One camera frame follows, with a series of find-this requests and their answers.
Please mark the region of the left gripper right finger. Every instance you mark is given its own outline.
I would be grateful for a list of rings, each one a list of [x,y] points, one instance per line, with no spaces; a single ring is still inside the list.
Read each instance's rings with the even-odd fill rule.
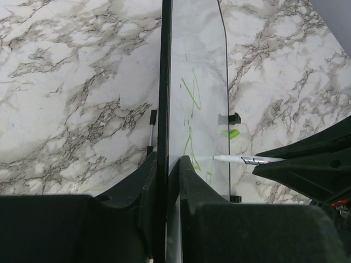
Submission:
[[[184,262],[345,262],[328,216],[307,205],[234,204],[179,162]]]

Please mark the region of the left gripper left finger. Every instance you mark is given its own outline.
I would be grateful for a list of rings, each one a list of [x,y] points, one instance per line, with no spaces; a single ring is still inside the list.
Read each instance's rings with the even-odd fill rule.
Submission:
[[[157,155],[107,191],[1,197],[1,262],[148,262]]]

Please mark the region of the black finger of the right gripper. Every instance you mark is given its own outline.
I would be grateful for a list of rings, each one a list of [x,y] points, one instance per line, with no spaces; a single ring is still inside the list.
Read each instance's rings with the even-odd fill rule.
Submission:
[[[259,156],[281,161],[256,166],[256,176],[279,182],[324,204],[350,199],[350,117]]]

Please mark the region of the white marker pen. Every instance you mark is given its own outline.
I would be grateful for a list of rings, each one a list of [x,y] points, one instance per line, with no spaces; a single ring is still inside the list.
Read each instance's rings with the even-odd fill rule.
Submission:
[[[282,158],[273,157],[261,157],[261,156],[233,156],[233,155],[219,155],[213,156],[213,160],[228,162],[228,163],[240,163],[246,165],[264,165],[274,162],[284,161]]]

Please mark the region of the green marker cap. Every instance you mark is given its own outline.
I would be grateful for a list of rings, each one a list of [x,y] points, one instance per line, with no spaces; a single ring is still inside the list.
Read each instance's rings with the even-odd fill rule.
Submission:
[[[240,135],[240,131],[237,129],[223,130],[221,135],[231,140]]]

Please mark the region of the white whiteboard black frame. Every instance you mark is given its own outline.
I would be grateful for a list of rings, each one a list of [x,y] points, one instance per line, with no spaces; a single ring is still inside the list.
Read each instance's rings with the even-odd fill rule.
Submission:
[[[181,262],[171,171],[188,156],[200,178],[230,196],[227,34],[219,1],[163,1],[157,126],[154,262]]]

